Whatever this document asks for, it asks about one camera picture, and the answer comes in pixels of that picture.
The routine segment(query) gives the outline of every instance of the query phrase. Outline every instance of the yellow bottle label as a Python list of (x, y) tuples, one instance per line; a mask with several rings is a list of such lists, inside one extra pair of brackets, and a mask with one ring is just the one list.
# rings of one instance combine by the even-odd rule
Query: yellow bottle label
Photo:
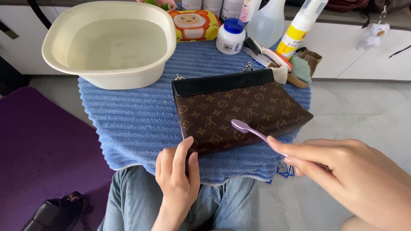
[(308, 31), (295, 29), (291, 24), (275, 51), (290, 60), (307, 33)]

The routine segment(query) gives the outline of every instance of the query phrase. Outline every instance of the brown monogram canvas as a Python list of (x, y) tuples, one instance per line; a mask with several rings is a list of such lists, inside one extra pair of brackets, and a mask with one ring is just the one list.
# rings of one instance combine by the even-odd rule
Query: brown monogram canvas
[(193, 96), (174, 95), (182, 138), (194, 137), (189, 152), (207, 155), (261, 142), (234, 129), (231, 120), (246, 122), (262, 134), (290, 134), (313, 115), (277, 82)]

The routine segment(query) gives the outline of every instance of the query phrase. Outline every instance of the purple mat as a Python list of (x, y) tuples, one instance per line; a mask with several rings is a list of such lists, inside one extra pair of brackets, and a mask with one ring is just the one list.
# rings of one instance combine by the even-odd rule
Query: purple mat
[(88, 223), (96, 230), (114, 174), (98, 139), (34, 88), (0, 99), (0, 229), (20, 230), (45, 199), (79, 191), (90, 197)]

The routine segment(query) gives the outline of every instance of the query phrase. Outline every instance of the white cat keychain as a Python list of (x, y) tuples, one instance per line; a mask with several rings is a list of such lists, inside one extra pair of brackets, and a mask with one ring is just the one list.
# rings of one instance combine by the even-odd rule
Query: white cat keychain
[(381, 24), (381, 21), (387, 14), (386, 9), (387, 6), (384, 6), (384, 10), (381, 12), (378, 24), (368, 24), (367, 31), (369, 34), (367, 34), (359, 41), (359, 43), (356, 45), (356, 50), (363, 48), (365, 51), (367, 51), (372, 47), (376, 48), (380, 45), (381, 37), (383, 37), (390, 30), (390, 25), (388, 23)]

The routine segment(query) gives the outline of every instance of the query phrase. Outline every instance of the cartoon wet wipes pack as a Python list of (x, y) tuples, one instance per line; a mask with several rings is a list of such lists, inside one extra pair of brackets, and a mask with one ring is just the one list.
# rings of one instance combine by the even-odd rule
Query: cartoon wet wipes pack
[(212, 40), (217, 37), (220, 20), (208, 10), (170, 11), (177, 42)]

